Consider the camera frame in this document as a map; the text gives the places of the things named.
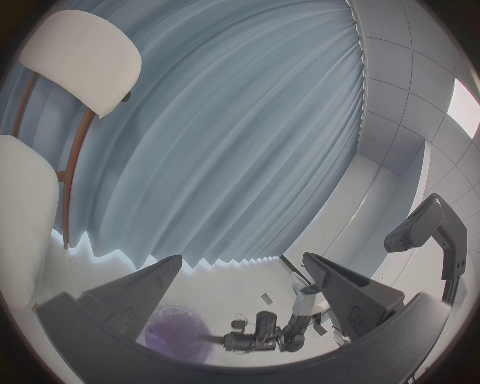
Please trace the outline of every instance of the pleated curtain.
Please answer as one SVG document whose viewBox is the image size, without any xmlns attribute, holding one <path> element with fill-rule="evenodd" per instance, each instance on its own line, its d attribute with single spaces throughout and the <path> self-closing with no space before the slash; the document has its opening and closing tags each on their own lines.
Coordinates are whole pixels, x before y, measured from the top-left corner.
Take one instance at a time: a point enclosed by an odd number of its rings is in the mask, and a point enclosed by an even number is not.
<svg viewBox="0 0 480 384">
<path fill-rule="evenodd" d="M 80 0 L 142 55 L 132 97 L 95 117 L 75 171 L 70 243 L 190 265 L 281 255 L 357 150 L 359 35 L 345 0 Z M 10 134 L 31 72 L 0 93 Z M 19 138 L 66 168 L 85 106 L 39 78 Z M 55 229 L 61 233 L 61 202 Z"/>
</svg>

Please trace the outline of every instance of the light panel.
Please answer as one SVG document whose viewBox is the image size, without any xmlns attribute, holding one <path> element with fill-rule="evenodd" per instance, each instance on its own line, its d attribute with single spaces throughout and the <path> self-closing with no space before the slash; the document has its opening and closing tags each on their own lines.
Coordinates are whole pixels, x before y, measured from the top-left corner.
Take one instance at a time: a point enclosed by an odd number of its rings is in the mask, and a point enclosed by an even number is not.
<svg viewBox="0 0 480 384">
<path fill-rule="evenodd" d="M 473 139 L 480 123 L 480 106 L 458 79 L 455 79 L 447 115 Z"/>
</svg>

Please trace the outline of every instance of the chair backrest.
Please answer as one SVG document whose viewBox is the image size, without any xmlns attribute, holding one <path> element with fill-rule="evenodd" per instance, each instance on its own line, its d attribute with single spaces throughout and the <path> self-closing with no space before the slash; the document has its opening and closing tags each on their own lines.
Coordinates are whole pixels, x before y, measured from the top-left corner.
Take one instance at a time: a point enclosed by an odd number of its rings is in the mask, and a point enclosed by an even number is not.
<svg viewBox="0 0 480 384">
<path fill-rule="evenodd" d="M 31 308 L 52 233 L 59 183 L 52 166 L 9 135 L 0 136 L 0 291 Z"/>
<path fill-rule="evenodd" d="M 112 23 L 88 12 L 54 13 L 33 34 L 20 63 L 66 89 L 100 118 L 136 83 L 142 59 Z"/>
</svg>

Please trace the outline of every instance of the curtain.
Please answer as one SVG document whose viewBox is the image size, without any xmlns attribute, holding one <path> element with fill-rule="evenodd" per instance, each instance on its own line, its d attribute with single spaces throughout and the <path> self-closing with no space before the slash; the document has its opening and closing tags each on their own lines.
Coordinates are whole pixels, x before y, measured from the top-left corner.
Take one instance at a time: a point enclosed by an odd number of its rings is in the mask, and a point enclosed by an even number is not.
<svg viewBox="0 0 480 384">
<path fill-rule="evenodd" d="M 359 35 L 344 0 L 80 0 L 142 55 L 128 102 L 95 117 L 80 151 L 70 243 L 120 249 L 136 267 L 182 254 L 228 262 L 281 255 L 356 153 Z M 31 72 L 0 93 L 10 134 Z M 39 78 L 19 138 L 64 170 L 85 106 Z M 61 233 L 61 202 L 55 229 Z"/>
</svg>

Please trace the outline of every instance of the chair leg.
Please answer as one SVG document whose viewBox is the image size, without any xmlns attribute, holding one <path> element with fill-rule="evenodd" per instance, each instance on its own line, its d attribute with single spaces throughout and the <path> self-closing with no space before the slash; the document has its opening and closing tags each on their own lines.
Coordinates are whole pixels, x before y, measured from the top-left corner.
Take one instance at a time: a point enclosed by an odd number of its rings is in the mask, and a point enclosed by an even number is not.
<svg viewBox="0 0 480 384">
<path fill-rule="evenodd" d="M 73 173 L 75 172 L 75 166 L 77 164 L 78 154 L 80 153 L 80 148 L 82 148 L 82 144 L 85 139 L 85 135 L 88 131 L 88 127 L 90 127 L 90 123 L 92 122 L 93 116 L 95 113 L 90 109 L 84 113 L 82 117 L 82 121 L 78 126 L 77 133 L 73 140 L 72 149 L 70 150 L 70 156 L 68 158 L 67 163 L 67 170 L 63 174 L 62 172 L 57 172 L 57 176 L 60 179 L 62 178 L 64 181 L 63 185 L 63 212 L 62 212 L 62 235 L 63 235 L 63 247 L 65 249 L 68 248 L 68 211 L 70 207 L 70 192 L 72 190 L 72 181 L 73 181 Z"/>
<path fill-rule="evenodd" d="M 35 84 L 35 80 L 38 77 L 38 73 L 33 72 L 32 77 L 28 80 L 27 87 L 25 88 L 24 94 L 22 96 L 22 100 L 20 100 L 20 105 L 18 106 L 17 116 L 15 116 L 15 122 L 13 123 L 13 131 L 12 136 L 18 137 L 18 127 L 20 126 L 20 119 L 22 118 L 22 114 L 25 109 L 25 104 L 27 103 L 28 96 L 30 95 L 30 91 Z"/>
</svg>

